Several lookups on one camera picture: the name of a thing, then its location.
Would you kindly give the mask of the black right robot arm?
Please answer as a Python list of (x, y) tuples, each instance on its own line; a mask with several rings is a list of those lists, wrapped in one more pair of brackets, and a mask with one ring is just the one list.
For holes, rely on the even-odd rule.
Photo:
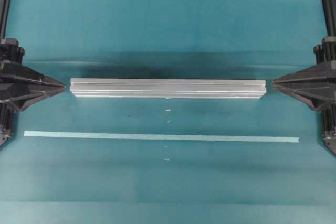
[(272, 88), (322, 114), (325, 142), (335, 139), (335, 0), (322, 0), (327, 36), (313, 48), (316, 64), (272, 81)]

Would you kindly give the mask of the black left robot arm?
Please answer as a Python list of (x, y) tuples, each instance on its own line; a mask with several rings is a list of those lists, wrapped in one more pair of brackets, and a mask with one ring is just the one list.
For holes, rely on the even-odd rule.
[(16, 112), (65, 91), (66, 86), (22, 64), (25, 49), (5, 38), (11, 0), (1, 0), (1, 145), (13, 135)]

